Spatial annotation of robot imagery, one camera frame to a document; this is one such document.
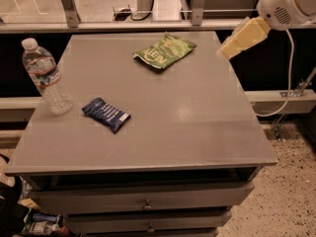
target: plastic bottle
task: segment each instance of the plastic bottle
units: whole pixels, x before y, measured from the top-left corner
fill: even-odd
[[[72,99],[50,52],[33,38],[24,39],[22,46],[25,49],[23,65],[49,109],[56,115],[68,112],[73,106]]]
[[[53,232],[57,232],[59,230],[59,226],[57,224],[53,224],[49,221],[42,222],[30,222],[26,224],[24,227],[22,234],[23,235],[39,235],[39,236],[49,236]]]

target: black cable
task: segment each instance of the black cable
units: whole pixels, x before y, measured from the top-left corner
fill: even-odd
[[[134,18],[133,18],[134,15],[137,14],[137,11],[136,11],[136,12],[134,12],[134,13],[130,16],[130,18],[131,18],[133,21],[142,21],[142,20],[147,19],[147,18],[149,17],[149,15],[152,13],[152,9],[154,8],[154,3],[155,3],[155,0],[151,0],[150,12],[149,12],[146,16],[144,16],[144,17],[142,17],[142,18],[140,18],[140,19],[134,19]]]

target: white cable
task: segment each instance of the white cable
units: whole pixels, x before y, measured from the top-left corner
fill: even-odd
[[[288,38],[289,38],[289,41],[290,41],[290,44],[291,44],[290,59],[289,59],[289,64],[288,64],[288,88],[287,88],[286,100],[285,100],[284,104],[277,111],[275,111],[273,113],[270,113],[270,114],[267,114],[267,115],[260,115],[260,114],[256,114],[255,113],[256,116],[258,116],[258,117],[270,117],[270,116],[276,115],[280,111],[282,111],[284,109],[284,107],[287,105],[288,98],[289,98],[289,95],[290,95],[291,79],[292,79],[291,74],[292,74],[292,63],[293,63],[293,56],[294,56],[294,41],[293,41],[293,38],[292,38],[289,30],[286,30],[286,33],[288,35]]]

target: speckled floor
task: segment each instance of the speckled floor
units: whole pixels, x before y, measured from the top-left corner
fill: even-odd
[[[316,236],[316,153],[296,121],[282,125],[278,142],[262,122],[278,164],[265,167],[255,178],[255,189],[232,218],[219,228],[218,237]],[[0,130],[0,153],[10,156],[21,131]]]

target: gray tabletop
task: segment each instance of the gray tabletop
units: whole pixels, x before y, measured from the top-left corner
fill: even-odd
[[[74,108],[37,107],[7,173],[190,170],[277,162],[214,32],[172,33],[197,48],[157,74],[131,55],[163,33],[73,36],[59,68]],[[96,97],[131,114],[117,133],[86,118]]]

